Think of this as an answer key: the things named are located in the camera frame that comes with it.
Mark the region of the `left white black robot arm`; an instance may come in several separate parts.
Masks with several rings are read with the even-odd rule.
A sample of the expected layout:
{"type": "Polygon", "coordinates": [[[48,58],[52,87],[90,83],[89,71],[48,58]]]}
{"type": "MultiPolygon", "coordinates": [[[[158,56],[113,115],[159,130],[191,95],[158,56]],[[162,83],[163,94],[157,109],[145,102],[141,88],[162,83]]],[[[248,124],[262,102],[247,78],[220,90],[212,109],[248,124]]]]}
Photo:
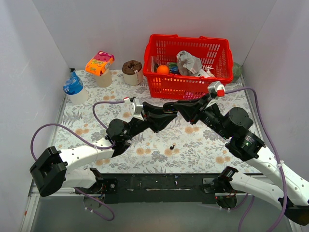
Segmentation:
{"type": "Polygon", "coordinates": [[[82,170],[81,167],[97,160],[111,159],[122,155],[131,146],[130,141],[146,129],[158,133],[177,117],[177,110],[172,103],[162,107],[146,102],[140,103],[136,98],[124,98],[132,110],[132,119],[125,122],[113,119],[106,126],[106,136],[84,145],[57,150],[54,146],[46,148],[35,158],[30,173],[42,197],[50,196],[61,188],[84,188],[98,193],[104,187],[104,180],[95,168],[82,170]]]}

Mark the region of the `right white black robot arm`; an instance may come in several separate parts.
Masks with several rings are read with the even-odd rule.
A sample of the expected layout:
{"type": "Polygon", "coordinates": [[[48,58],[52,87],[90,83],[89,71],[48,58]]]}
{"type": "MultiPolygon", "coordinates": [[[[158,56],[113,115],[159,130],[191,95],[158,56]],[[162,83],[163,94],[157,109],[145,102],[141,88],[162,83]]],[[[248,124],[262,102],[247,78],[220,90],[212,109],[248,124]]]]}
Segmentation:
{"type": "Polygon", "coordinates": [[[236,158],[259,170],[271,183],[260,181],[226,167],[218,177],[219,188],[224,192],[232,189],[249,193],[276,208],[293,222],[306,226],[309,223],[309,183],[277,158],[265,143],[250,131],[253,121],[240,108],[231,108],[222,115],[215,100],[168,102],[163,106],[168,113],[180,113],[183,118],[196,124],[203,122],[222,138],[236,158]]]}

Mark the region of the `floral patterned table mat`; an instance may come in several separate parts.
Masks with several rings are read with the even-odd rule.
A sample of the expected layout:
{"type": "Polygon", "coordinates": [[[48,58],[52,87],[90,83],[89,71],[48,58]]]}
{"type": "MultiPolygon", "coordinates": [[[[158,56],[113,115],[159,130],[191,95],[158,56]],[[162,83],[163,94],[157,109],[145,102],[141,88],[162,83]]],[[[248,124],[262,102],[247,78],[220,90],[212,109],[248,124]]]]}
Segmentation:
{"type": "MultiPolygon", "coordinates": [[[[165,103],[164,99],[151,97],[146,81],[137,86],[126,84],[121,70],[112,71],[112,84],[106,88],[98,87],[93,76],[85,71],[78,71],[77,75],[89,99],[81,105],[67,101],[61,107],[61,127],[53,137],[58,149],[81,146],[83,140],[98,141],[105,136],[105,127],[112,119],[130,121],[131,109],[122,103],[124,97],[136,97],[155,106],[165,103]]],[[[182,116],[177,116],[161,132],[148,129],[130,143],[124,154],[97,160],[88,167],[102,173],[220,173],[226,166],[243,173],[256,172],[254,167],[235,158],[219,135],[201,122],[191,125],[182,116]]]]}

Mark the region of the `green blue packet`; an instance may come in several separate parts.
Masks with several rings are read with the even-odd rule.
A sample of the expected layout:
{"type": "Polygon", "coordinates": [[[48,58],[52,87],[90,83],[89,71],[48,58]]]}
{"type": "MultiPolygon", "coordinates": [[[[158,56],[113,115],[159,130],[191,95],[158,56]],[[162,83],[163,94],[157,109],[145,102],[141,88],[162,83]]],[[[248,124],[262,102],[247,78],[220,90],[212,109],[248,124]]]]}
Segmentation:
{"type": "Polygon", "coordinates": [[[169,62],[168,67],[169,67],[169,73],[179,74],[178,65],[176,62],[169,62]]]}

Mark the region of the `white pump bottle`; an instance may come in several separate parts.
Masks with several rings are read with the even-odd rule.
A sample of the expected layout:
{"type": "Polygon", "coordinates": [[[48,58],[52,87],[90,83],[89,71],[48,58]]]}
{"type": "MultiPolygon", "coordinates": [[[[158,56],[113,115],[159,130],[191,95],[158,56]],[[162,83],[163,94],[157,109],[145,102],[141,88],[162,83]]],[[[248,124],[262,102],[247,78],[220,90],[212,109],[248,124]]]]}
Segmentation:
{"type": "Polygon", "coordinates": [[[206,70],[201,69],[199,72],[194,74],[194,77],[213,78],[215,75],[211,73],[212,69],[212,67],[206,67],[206,70]]]}

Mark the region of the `orange fruit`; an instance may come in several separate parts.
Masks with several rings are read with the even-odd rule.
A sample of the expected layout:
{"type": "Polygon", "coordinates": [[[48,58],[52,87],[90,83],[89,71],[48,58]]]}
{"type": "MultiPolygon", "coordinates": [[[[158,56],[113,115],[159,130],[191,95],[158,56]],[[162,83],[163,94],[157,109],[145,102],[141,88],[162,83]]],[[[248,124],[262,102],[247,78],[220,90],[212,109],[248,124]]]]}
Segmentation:
{"type": "Polygon", "coordinates": [[[169,74],[169,67],[167,65],[160,65],[157,67],[156,72],[159,74],[169,74]]]}

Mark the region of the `brown topped paper cup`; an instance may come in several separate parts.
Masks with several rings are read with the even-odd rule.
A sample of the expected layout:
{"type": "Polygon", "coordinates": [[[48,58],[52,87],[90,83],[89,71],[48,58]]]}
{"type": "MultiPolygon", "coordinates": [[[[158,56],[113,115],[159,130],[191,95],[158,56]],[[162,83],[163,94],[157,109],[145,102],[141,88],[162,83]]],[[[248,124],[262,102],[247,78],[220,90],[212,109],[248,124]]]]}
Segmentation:
{"type": "Polygon", "coordinates": [[[142,63],[130,60],[122,66],[124,82],[131,86],[139,85],[143,81],[142,63]]]}

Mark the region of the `green ball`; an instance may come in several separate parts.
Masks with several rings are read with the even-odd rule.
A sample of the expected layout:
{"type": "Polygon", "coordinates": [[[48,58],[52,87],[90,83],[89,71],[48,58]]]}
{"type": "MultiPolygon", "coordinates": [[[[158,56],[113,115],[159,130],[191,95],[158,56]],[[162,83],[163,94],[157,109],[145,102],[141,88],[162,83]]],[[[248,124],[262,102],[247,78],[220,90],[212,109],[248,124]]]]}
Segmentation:
{"type": "Polygon", "coordinates": [[[232,83],[236,83],[242,76],[243,68],[240,64],[234,62],[232,67],[233,80],[232,83]]]}

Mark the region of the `beige cup under snack box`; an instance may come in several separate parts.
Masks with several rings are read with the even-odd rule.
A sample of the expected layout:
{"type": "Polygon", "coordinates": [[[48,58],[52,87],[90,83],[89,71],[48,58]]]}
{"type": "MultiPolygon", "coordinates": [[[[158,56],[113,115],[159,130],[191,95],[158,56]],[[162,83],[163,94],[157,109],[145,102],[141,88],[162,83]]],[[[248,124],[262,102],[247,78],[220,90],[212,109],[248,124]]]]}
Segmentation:
{"type": "Polygon", "coordinates": [[[98,87],[109,87],[112,84],[112,74],[110,69],[107,69],[101,76],[94,76],[98,87]]]}

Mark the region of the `red plastic shopping basket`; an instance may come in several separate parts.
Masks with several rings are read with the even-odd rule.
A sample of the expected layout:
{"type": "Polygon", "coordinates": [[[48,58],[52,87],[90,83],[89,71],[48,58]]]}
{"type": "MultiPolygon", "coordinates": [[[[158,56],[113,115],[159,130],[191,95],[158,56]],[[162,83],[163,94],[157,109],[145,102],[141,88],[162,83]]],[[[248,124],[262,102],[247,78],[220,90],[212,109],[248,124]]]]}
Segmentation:
{"type": "Polygon", "coordinates": [[[192,100],[206,94],[212,82],[231,83],[232,68],[227,39],[152,34],[143,75],[152,97],[192,100]]]}

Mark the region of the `orange pink snack box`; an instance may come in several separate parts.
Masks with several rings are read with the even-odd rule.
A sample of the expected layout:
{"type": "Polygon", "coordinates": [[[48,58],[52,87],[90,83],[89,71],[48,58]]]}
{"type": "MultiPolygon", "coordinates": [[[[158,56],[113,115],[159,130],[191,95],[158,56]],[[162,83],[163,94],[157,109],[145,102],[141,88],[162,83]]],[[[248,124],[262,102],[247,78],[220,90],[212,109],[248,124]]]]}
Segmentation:
{"type": "Polygon", "coordinates": [[[103,75],[114,62],[114,55],[99,51],[85,66],[85,71],[96,76],[103,75]]]}

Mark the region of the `white cup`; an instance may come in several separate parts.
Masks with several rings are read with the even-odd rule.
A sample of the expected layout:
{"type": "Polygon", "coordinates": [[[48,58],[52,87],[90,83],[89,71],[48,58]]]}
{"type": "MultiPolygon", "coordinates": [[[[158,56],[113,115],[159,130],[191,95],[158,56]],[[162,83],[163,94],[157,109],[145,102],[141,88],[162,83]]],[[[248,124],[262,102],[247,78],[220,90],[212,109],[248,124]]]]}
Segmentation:
{"type": "Polygon", "coordinates": [[[74,105],[83,104],[89,99],[89,95],[85,87],[83,87],[82,90],[78,93],[66,95],[74,105]]]}

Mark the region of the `blue wrapper on white cup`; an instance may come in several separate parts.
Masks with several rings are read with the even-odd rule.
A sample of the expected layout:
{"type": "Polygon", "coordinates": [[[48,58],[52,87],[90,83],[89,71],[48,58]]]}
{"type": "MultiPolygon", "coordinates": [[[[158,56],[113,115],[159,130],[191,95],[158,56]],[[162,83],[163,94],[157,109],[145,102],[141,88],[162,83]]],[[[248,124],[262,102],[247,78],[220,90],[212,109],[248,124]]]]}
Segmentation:
{"type": "Polygon", "coordinates": [[[75,95],[81,92],[84,88],[83,82],[76,72],[71,72],[70,78],[65,82],[63,90],[68,95],[75,95]]]}

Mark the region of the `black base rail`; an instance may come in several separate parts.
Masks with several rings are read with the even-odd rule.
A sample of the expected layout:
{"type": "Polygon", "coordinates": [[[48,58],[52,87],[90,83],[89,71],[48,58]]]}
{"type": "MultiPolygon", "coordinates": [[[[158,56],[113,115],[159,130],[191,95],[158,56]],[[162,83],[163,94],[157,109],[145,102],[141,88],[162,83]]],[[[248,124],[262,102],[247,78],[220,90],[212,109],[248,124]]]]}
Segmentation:
{"type": "Polygon", "coordinates": [[[103,195],[106,204],[116,203],[202,203],[216,204],[219,198],[233,207],[246,194],[207,186],[218,174],[101,174],[87,194],[103,195]]]}

